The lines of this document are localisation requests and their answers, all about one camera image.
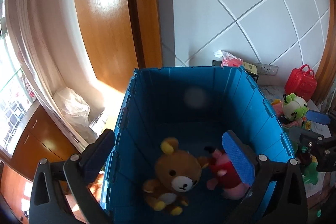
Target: silver screw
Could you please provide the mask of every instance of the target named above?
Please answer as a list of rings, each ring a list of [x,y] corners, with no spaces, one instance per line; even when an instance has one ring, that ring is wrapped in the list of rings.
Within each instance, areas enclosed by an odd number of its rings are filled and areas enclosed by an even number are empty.
[[[263,155],[263,154],[261,154],[261,155],[259,155],[259,160],[261,160],[261,161],[267,161],[267,157],[265,156],[265,155]]]
[[[296,159],[290,159],[289,162],[291,163],[291,165],[297,165]]]
[[[73,154],[71,157],[70,157],[70,160],[71,161],[76,161],[79,159],[79,155],[78,154]]]
[[[47,160],[46,158],[44,158],[44,159],[41,159],[41,160],[40,160],[40,164],[41,164],[41,165],[43,165],[43,164],[46,164],[46,163],[47,163],[47,161],[48,161],[48,160]]]
[[[250,198],[250,197],[252,196],[252,194],[253,194],[253,192],[250,190],[250,191],[247,193],[246,197],[247,197],[247,198]]]

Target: wall socket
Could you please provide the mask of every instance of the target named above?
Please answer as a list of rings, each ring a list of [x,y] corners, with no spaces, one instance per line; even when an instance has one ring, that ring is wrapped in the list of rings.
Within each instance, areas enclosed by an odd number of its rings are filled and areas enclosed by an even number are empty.
[[[276,75],[278,72],[278,66],[271,66],[267,64],[254,63],[257,67],[257,71],[260,75]]]

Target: pink plush toy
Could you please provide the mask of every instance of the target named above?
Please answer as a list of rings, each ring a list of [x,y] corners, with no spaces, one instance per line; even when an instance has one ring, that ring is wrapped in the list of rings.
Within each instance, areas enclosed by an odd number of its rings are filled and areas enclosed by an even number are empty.
[[[209,146],[205,147],[204,150],[208,151],[212,156],[209,158],[209,168],[215,175],[215,178],[207,181],[207,188],[214,190],[218,185],[223,188],[223,196],[225,198],[240,199],[244,197],[249,186],[242,183],[225,151]]]

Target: green and white plush toy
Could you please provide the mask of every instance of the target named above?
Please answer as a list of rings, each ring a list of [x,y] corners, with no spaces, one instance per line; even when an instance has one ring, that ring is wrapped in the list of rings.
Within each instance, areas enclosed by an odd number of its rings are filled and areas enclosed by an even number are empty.
[[[294,93],[290,95],[283,95],[283,115],[289,121],[296,121],[304,117],[308,111],[308,105],[301,97],[296,96]]]

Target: red suitcase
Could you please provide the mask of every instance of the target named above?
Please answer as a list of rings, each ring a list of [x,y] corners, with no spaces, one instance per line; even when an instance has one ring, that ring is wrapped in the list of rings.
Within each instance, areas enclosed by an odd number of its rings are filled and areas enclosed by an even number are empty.
[[[315,73],[310,69],[309,65],[303,65],[300,69],[293,69],[289,76],[286,85],[286,94],[295,93],[297,96],[302,97],[306,102],[312,97],[317,86]]]

